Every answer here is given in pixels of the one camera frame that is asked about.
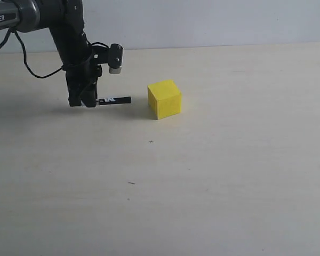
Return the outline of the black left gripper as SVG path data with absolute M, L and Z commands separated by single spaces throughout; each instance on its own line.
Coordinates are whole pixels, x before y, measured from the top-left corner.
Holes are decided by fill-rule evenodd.
M 80 107 L 82 103 L 88 108 L 97 105 L 98 78 L 102 76 L 102 67 L 95 57 L 88 57 L 80 63 L 64 64 L 70 107 Z

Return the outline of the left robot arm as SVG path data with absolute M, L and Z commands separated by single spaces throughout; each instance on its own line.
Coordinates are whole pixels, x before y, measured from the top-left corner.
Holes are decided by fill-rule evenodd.
M 48 29 L 65 71 L 71 107 L 97 105 L 97 81 L 102 68 L 84 32 L 82 1 L 0 1 L 0 30 L 6 35 L 0 49 L 14 34 Z

